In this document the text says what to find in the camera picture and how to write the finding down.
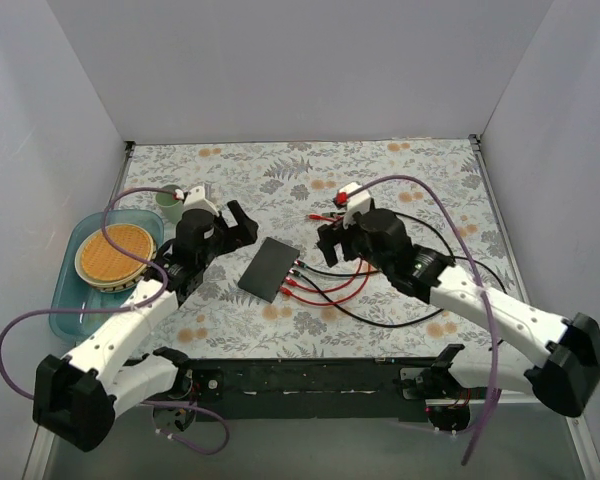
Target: white wall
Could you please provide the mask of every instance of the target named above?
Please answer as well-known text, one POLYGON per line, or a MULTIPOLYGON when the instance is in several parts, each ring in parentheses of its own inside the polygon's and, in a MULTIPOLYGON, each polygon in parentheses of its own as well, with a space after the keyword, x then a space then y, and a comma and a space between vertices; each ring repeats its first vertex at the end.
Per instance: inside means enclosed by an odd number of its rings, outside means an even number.
MULTIPOLYGON (((123 143, 44 0, 0 2, 0 330, 49 306, 75 223, 109 198, 123 143)), ((26 389, 60 348, 38 317, 7 337, 6 365, 26 389)), ((31 402, 0 378, 0 478, 20 478, 31 402)))
POLYGON ((551 0, 49 0, 122 137, 466 137, 551 0))
POLYGON ((600 322, 600 0, 553 2, 483 140, 532 299, 600 322))

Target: black cable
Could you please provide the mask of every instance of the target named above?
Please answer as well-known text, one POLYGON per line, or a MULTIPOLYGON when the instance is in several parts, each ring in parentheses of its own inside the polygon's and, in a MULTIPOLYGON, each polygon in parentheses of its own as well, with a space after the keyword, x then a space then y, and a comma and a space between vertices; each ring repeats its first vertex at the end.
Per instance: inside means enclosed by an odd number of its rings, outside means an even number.
MULTIPOLYGON (((403 217, 403 218, 408 218, 409 220, 412 220, 416 223, 419 223, 420 225, 422 225, 423 227, 429 229, 431 232, 433 232, 439 239, 440 241, 444 244, 445 248, 447 249, 447 252, 449 252, 449 256, 452 257, 454 260, 466 260, 468 261, 469 259, 467 257, 460 257, 460 256, 456 256, 453 254, 453 250, 451 249, 451 245, 449 245, 449 242, 447 242, 445 240, 445 238, 442 236, 442 234, 438 231, 438 229, 436 229, 433 225, 430 225, 429 223, 425 222, 424 220, 421 220, 417 217, 413 217, 411 215, 407 215, 406 213, 402 213, 402 212, 393 212, 394 214, 398 215, 399 217, 403 217)), ((498 282, 498 285, 500 286, 500 288, 502 289, 502 291, 504 293, 507 293, 507 289, 504 286, 504 282, 500 279, 500 277, 496 274, 496 272, 494 272, 489 266, 485 265, 484 263, 475 260, 474 262, 478 265, 480 265, 482 268, 484 268, 487 272, 489 272, 493 278, 496 279, 496 282, 498 282)), ((362 273, 333 273, 333 272, 325 272, 323 270, 318 270, 317 268, 313 268, 309 265, 307 265, 306 263, 298 260, 296 261, 296 264, 301 267, 301 268, 305 268, 313 273, 317 273, 319 275, 324 275, 327 277, 337 277, 337 278, 351 278, 351 277, 360 277, 363 275, 377 275, 378 273, 381 273, 380 271, 376 270, 373 272, 362 272, 362 273)), ((298 272, 297 270, 295 270, 296 274, 298 275, 298 277, 302 278, 304 281, 306 281, 307 283, 309 283, 325 300, 327 300, 329 303, 334 303, 333 300, 326 294, 324 293, 324 291, 318 287, 318 285, 311 280, 310 278, 308 278, 306 275, 303 275, 301 272, 298 272)), ((410 320, 408 322, 405 323, 399 323, 396 325, 391 325, 391 324, 384 324, 384 323, 378 323, 378 322, 374 322, 373 320, 369 320, 367 318, 361 317, 359 315, 356 315, 353 312, 350 312, 349 310, 345 309, 344 307, 340 306, 337 303, 334 303, 333 305, 334 307, 336 307, 338 310, 340 310, 342 313, 344 313, 345 315, 348 315, 351 318, 354 318, 360 322, 366 323, 367 325, 371 325, 374 327, 380 327, 380 328, 402 328, 402 327, 410 327, 413 325, 417 325, 421 322, 424 322, 426 320, 429 320, 433 317, 435 317, 436 315, 439 315, 440 313, 442 313, 443 309, 438 309, 435 312, 432 312, 428 315, 425 315, 424 317, 421 318, 416 318, 415 320, 410 320)), ((500 339, 500 341, 498 342, 498 345, 502 344, 503 340, 500 339)))
MULTIPOLYGON (((417 217, 412 217, 411 215, 407 215, 406 213, 402 213, 402 212, 393 212, 393 213, 395 213, 399 217, 408 218, 409 220, 412 220, 416 223, 419 223, 423 227, 428 228, 431 232, 433 232, 436 235, 436 237, 438 237, 440 239, 440 241, 444 244, 445 248, 447 249, 447 252, 449 252, 449 256, 452 257, 454 260, 469 261, 469 259, 467 257, 460 257, 460 256, 454 255, 453 250, 451 249, 451 245, 449 245, 449 242, 447 242, 445 240, 445 238, 442 236, 442 234, 433 225, 430 225, 429 223, 427 223, 424 220, 421 220, 417 217)), ((498 285, 500 286, 502 291, 504 293, 507 293, 507 289, 504 286, 504 282, 500 279, 498 274, 493 271, 493 269, 491 269, 488 265, 485 265, 484 263, 482 263, 479 260, 474 260, 474 262, 476 262, 477 265, 480 265, 487 272, 489 272, 493 276, 493 278, 495 278, 496 282, 498 282, 498 285)), ((305 268, 313 273, 317 273, 318 275, 324 275, 326 277, 351 278, 351 277, 362 277, 364 275, 377 275, 380 273, 378 270, 375 270, 373 272, 362 272, 362 273, 333 273, 333 272, 325 272, 324 270, 318 270, 317 268, 311 267, 300 260, 298 260, 296 263, 301 268, 305 268)))
POLYGON ((344 307, 341 307, 339 304, 334 303, 334 301, 326 294, 324 293, 324 291, 313 281, 311 280, 309 277, 307 277, 306 275, 303 275, 302 272, 298 272, 297 270, 295 271, 296 275, 298 277, 300 277, 302 280, 304 280, 305 282, 307 282, 308 284, 310 284, 313 288, 316 289, 316 291, 322 295, 322 297, 329 303, 333 303, 333 306, 336 307, 338 310, 340 310, 342 313, 344 313, 345 315, 350 316, 351 318, 355 318, 356 320, 366 323, 367 325, 371 325, 373 327, 380 327, 380 328, 403 328, 403 327, 411 327, 413 325, 417 325, 418 323, 422 323, 426 320, 429 320, 430 318, 435 317, 436 315, 439 315, 440 313, 442 313, 443 309, 440 308, 438 310, 436 310, 435 312, 429 313, 428 315, 425 315, 424 317, 421 318, 416 318, 415 320, 410 320, 408 322, 405 323, 398 323, 398 324, 390 324, 390 323, 378 323, 378 322, 374 322, 373 320, 369 320, 367 318, 361 317, 359 315, 356 315, 353 312, 350 312, 349 310, 345 309, 344 307))

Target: patterned table surface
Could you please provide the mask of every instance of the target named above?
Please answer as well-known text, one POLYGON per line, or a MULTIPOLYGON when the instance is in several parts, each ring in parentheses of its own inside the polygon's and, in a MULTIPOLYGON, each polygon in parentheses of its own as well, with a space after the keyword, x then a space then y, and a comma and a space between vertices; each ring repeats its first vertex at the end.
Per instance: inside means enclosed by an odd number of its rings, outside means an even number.
MULTIPOLYGON (((333 307, 307 306, 282 294, 269 305, 237 288, 267 236, 298 248, 308 264, 326 268, 315 247, 320 222, 306 215, 331 210, 337 188, 351 181, 364 183, 394 173, 429 184, 450 210, 475 258, 493 268, 510 294, 519 298, 504 239, 468 140, 137 146, 125 188, 204 184, 213 202, 224 206, 238 200, 260 228, 256 245, 213 262, 198 291, 136 353, 165 345, 197 358, 432 356, 447 344, 460 342, 486 354, 488 332, 448 312, 418 326, 383 329, 353 320, 333 307)), ((373 188, 372 195, 378 206, 431 223, 454 252, 462 254, 440 211, 417 185, 388 182, 373 188)), ((121 206, 158 212, 151 194, 127 197, 121 206)), ((430 231, 406 222, 415 242, 445 251, 430 231)), ((166 237, 171 238, 173 225, 165 221, 165 227, 166 237)), ((334 267, 334 271, 354 269, 354 262, 334 267)), ((495 284, 488 273, 483 278, 495 284)), ((316 281, 335 284, 321 277, 316 281)), ((356 283, 346 291, 355 289, 356 283)), ((306 295, 321 301, 317 295, 306 295)), ((371 277, 364 291, 346 306, 383 323, 401 323, 433 310, 399 294, 380 275, 371 277)))

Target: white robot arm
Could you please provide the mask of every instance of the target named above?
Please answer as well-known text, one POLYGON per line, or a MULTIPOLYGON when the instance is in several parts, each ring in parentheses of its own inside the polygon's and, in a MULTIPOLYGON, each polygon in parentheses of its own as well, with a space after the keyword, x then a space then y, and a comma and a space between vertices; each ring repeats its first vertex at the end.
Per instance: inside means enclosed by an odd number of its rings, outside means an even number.
MULTIPOLYGON (((489 329, 485 305, 473 276, 453 258, 412 244, 404 224, 390 210, 376 209, 368 191, 352 183, 340 190, 342 218, 318 230, 329 266, 337 263, 335 245, 345 260, 363 258, 401 293, 457 313, 489 329)), ((535 395, 552 410, 579 416, 600 380, 600 329, 592 318, 572 320, 547 313, 494 288, 485 288, 500 337, 518 353, 498 365, 497 387, 535 395)), ((418 387, 449 394, 454 387, 488 384, 491 362, 475 359, 462 345, 445 353, 435 371, 416 379, 418 387)))
POLYGON ((129 311, 113 315, 62 358, 47 356, 36 371, 34 421, 84 451, 95 448, 126 410, 185 381, 181 366, 187 357, 175 350, 158 349, 135 365, 125 364, 140 342, 200 286, 216 257, 257 239, 258 224, 238 202, 227 204, 236 220, 229 227, 202 187, 180 196, 184 213, 175 239, 160 248, 154 261, 168 277, 160 297, 133 308, 163 286, 159 272, 150 267, 123 305, 132 307, 129 311))

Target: small green cup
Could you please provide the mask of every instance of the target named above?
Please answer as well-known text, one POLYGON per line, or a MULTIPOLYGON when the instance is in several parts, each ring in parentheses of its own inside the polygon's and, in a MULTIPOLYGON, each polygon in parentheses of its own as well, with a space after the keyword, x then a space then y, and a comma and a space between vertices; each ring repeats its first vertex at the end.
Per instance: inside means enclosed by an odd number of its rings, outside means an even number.
MULTIPOLYGON (((175 193, 175 191, 180 187, 178 185, 165 185, 162 188, 175 193)), ((173 198, 173 195, 168 193, 156 193, 154 201, 156 202, 156 205, 160 207, 162 216, 165 217, 169 222, 177 225, 182 218, 184 204, 180 200, 173 198)))

